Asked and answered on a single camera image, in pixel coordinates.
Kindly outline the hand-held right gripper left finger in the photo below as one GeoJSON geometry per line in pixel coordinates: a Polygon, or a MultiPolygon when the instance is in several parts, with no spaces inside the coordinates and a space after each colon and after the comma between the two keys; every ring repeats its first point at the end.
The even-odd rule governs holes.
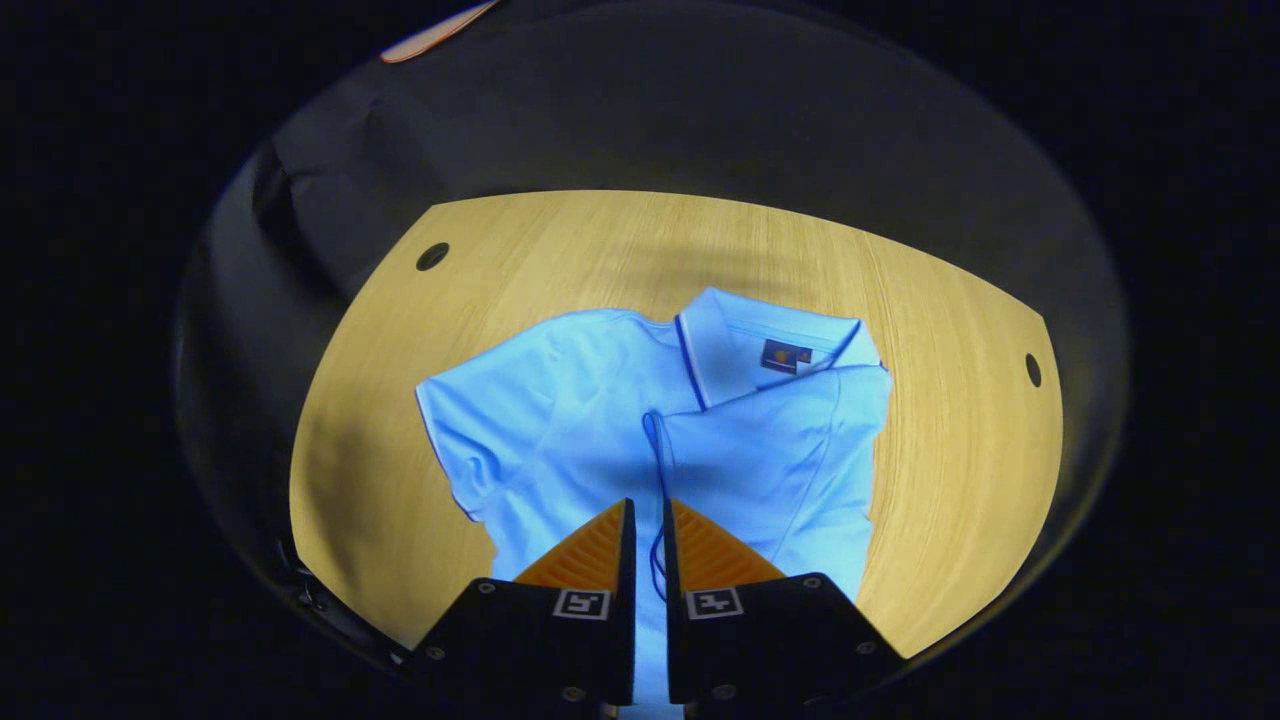
{"type": "Polygon", "coordinates": [[[634,701],[636,512],[623,498],[512,582],[471,580],[401,676],[449,707],[623,707],[634,701]]]}

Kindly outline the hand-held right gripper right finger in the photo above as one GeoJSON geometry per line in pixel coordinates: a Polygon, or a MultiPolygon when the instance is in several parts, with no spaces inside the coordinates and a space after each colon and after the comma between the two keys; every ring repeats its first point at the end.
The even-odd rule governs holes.
{"type": "Polygon", "coordinates": [[[829,706],[906,670],[824,573],[787,575],[676,498],[663,530],[672,703],[829,706]]]}

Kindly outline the light blue T-shirt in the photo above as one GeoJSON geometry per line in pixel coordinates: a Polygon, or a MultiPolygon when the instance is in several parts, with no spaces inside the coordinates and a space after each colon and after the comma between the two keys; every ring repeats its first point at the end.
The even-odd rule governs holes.
{"type": "Polygon", "coordinates": [[[502,580],[634,501],[636,720],[680,720],[666,669],[664,501],[855,600],[891,388],[861,320],[709,287],[669,322],[625,309],[543,322],[422,380],[416,398],[502,580]]]}

